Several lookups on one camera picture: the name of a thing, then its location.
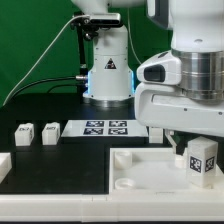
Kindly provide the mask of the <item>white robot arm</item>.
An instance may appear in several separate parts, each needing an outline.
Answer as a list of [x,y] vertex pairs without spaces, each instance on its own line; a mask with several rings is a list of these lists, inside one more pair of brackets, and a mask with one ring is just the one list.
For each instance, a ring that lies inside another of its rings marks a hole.
[[[224,0],[71,0],[94,40],[84,99],[101,105],[132,98],[140,124],[224,137]],[[173,31],[171,49],[142,63],[132,86],[128,35],[110,7],[146,4],[155,24]]]

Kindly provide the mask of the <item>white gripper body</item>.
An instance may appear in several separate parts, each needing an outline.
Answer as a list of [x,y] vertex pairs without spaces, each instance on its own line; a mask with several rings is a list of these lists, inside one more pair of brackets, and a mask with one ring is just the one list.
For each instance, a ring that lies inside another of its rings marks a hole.
[[224,137],[224,101],[196,101],[174,86],[140,83],[135,117],[145,126]]

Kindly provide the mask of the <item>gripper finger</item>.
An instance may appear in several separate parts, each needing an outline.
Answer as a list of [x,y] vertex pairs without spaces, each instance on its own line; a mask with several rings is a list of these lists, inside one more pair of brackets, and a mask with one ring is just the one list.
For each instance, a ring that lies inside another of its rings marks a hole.
[[176,148],[177,148],[177,143],[174,141],[174,132],[172,130],[165,130],[165,136],[168,140],[168,142],[171,144],[172,149],[173,149],[173,153],[176,153]]

